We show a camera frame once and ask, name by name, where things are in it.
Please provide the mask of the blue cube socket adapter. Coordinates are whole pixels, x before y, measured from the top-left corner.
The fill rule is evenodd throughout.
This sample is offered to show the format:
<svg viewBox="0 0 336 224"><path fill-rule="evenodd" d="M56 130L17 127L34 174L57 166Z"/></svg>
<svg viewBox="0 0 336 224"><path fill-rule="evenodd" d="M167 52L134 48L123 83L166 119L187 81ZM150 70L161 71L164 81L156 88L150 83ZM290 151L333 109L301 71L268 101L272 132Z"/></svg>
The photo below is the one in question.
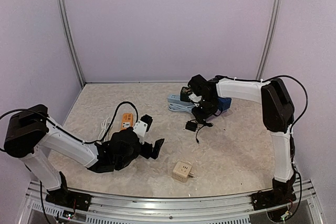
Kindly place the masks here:
<svg viewBox="0 0 336 224"><path fill-rule="evenodd" d="M221 111L227 111L231 106L231 98L218 98L218 109Z"/></svg>

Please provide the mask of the dark green cube socket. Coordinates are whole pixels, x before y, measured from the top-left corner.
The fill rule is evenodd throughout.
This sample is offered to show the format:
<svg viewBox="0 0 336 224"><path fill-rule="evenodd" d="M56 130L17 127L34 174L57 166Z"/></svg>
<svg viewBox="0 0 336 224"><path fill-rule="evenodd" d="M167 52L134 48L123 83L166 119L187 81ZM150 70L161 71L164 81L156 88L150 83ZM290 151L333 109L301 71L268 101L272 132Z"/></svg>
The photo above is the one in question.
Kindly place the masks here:
<svg viewBox="0 0 336 224"><path fill-rule="evenodd" d="M190 102L189 96L192 94L192 90L189 87L182 87L180 91L180 100L183 102Z"/></svg>

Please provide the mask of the light blue power strip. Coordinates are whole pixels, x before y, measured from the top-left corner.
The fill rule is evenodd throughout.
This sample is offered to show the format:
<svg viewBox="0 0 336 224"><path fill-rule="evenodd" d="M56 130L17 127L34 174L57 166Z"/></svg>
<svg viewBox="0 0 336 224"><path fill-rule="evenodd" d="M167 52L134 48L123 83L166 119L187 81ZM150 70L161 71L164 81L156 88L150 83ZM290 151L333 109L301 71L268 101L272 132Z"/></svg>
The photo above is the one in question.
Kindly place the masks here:
<svg viewBox="0 0 336 224"><path fill-rule="evenodd" d="M187 105L187 106L194 105L190 101L187 101L187 102L186 101L181 101L180 100L180 95L178 95L178 94L170 94L170 95L168 95L167 101L168 101L168 103L176 103L176 104Z"/></svg>

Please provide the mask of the beige cube socket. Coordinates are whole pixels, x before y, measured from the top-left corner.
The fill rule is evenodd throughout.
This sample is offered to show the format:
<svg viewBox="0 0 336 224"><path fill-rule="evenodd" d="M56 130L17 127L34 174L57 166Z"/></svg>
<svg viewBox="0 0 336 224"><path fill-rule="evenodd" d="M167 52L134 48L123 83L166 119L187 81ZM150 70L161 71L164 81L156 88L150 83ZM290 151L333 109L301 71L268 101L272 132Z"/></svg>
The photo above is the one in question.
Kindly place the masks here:
<svg viewBox="0 0 336 224"><path fill-rule="evenodd" d="M194 178L194 176L192 165L182 161L178 161L172 171L172 178L183 183L187 182L188 178Z"/></svg>

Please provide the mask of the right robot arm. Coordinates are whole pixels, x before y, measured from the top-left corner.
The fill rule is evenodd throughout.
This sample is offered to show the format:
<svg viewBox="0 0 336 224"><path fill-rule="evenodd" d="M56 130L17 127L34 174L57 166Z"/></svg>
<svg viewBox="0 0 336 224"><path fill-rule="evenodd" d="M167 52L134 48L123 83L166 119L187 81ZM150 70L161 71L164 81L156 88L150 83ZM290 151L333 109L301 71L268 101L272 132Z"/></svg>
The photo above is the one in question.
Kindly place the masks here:
<svg viewBox="0 0 336 224"><path fill-rule="evenodd" d="M295 145L293 127L297 123L295 106L283 82L283 75L267 80L244 80L227 76L215 76L206 80L200 74L193 76L187 86L189 99L196 104L192 109L198 123L219 110L220 98L234 98L261 104L262 120L270 132L275 151L274 181L288 183L295 175L293 159Z"/></svg>

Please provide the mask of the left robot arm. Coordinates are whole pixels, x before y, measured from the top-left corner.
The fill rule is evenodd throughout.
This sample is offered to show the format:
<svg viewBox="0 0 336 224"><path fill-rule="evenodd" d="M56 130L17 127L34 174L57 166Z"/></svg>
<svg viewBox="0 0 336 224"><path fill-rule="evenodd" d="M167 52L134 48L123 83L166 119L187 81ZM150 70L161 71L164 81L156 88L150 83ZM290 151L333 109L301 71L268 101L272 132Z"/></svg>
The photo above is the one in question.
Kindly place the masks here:
<svg viewBox="0 0 336 224"><path fill-rule="evenodd" d="M108 141L102 138L87 142L67 132L48 115L48 108L38 104L29 109L14 109L1 115L10 116L4 147L11 157L21 160L52 193L60 204L73 201L73 193L67 189L65 176L49 162L41 147L58 152L86 169L97 173L110 173L129 166L138 156L157 159L164 139L154 144L146 142L152 117L138 117L135 125L114 132Z"/></svg>

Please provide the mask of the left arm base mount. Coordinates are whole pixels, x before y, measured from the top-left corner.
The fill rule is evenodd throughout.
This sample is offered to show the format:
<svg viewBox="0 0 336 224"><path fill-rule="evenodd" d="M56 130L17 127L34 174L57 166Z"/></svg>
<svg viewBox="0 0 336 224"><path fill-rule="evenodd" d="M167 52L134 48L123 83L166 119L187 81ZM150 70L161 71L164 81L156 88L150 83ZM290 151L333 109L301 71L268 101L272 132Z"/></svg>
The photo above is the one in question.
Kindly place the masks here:
<svg viewBox="0 0 336 224"><path fill-rule="evenodd" d="M90 194L71 191L67 188L48 190L46 196L47 202L82 211L88 211L91 199L92 196Z"/></svg>

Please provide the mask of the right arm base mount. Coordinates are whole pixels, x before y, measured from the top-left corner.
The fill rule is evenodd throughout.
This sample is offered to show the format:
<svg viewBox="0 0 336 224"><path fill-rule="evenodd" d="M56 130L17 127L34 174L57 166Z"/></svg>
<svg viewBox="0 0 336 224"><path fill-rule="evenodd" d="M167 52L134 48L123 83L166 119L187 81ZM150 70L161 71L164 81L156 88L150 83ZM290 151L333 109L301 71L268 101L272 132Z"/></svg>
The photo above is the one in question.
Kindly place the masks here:
<svg viewBox="0 0 336 224"><path fill-rule="evenodd" d="M251 195L253 209L262 210L294 202L297 199L293 189L295 180L294 176L286 182L280 182L273 178L272 189L257 191Z"/></svg>

